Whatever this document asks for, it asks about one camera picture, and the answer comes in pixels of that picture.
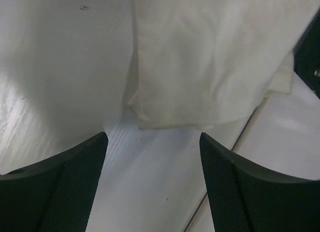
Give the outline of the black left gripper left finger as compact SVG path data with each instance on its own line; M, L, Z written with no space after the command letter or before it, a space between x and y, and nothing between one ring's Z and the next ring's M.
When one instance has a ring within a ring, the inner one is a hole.
M2 232L84 232L108 146L100 132L86 141L0 177Z

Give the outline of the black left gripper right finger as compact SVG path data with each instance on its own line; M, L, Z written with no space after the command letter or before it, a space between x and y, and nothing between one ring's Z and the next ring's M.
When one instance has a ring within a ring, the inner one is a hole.
M263 167L206 133L199 149L215 231L319 231L319 181Z

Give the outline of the white t shirt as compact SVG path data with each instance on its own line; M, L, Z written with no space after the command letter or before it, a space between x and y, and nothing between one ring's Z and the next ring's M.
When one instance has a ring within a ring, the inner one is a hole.
M140 128L248 117L320 0L132 0Z

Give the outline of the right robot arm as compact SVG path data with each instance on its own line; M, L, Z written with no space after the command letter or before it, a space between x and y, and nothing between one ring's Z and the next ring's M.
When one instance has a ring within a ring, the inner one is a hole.
M294 49L294 71L317 97L320 96L320 13Z

